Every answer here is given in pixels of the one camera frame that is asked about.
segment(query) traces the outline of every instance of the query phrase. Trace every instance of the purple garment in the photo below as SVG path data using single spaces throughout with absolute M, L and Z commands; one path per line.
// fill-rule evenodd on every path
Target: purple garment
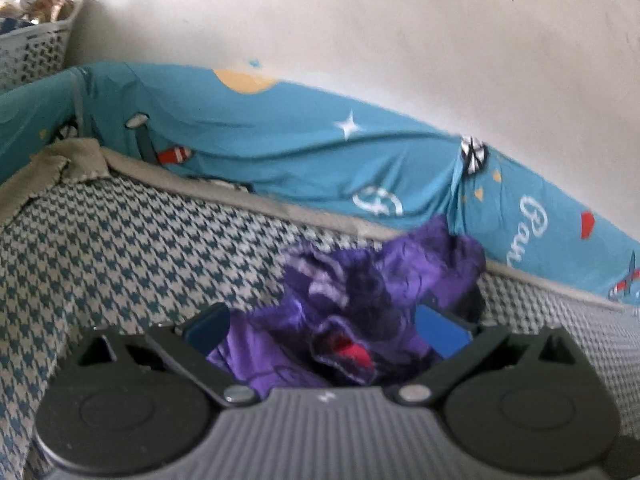
M 323 253 L 309 242 L 286 254 L 285 293 L 277 306 L 233 311 L 226 340 L 208 360 L 254 388 L 394 384 L 430 363 L 417 335 L 415 306 L 452 310 L 470 321 L 482 303 L 461 301 L 484 271 L 482 246 L 449 234 L 444 216 L 372 249 Z M 336 336 L 372 361 L 336 354 Z

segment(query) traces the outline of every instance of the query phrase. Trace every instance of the houndstooth fabric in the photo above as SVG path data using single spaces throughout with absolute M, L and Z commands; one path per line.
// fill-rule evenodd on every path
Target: houndstooth fabric
M 82 330 L 140 332 L 216 301 L 236 308 L 282 294 L 283 248 L 368 244 L 238 208 L 173 196 L 121 177 L 55 186 L 0 234 L 0 478 L 47 469 L 30 448 L 47 382 Z M 560 322 L 614 394 L 626 434 L 640 436 L 640 324 L 500 276 L 484 275 L 485 319 L 516 332 Z

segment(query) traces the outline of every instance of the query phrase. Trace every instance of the plastic laundry basket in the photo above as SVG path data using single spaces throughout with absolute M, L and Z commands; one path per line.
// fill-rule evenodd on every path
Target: plastic laundry basket
M 83 0 L 66 20 L 12 30 L 0 36 L 0 94 L 62 69 L 71 27 Z

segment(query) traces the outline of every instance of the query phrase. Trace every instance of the yellow moon print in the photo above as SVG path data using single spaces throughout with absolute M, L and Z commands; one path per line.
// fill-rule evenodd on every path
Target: yellow moon print
M 220 82 L 239 94 L 258 94 L 274 86 L 278 80 L 259 75 L 242 74 L 232 70 L 214 70 Z

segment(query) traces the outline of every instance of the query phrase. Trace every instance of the rocket print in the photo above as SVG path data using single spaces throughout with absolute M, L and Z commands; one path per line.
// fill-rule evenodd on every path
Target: rocket print
M 191 148 L 184 146 L 174 146 L 164 152 L 158 153 L 158 162 L 160 164 L 182 164 L 193 156 Z
M 617 282 L 609 291 L 609 299 L 615 299 L 622 296 L 628 296 L 631 293 L 631 283 L 640 280 L 640 268 L 636 268 L 636 252 L 631 253 L 631 261 L 629 261 L 629 271 L 626 276 Z

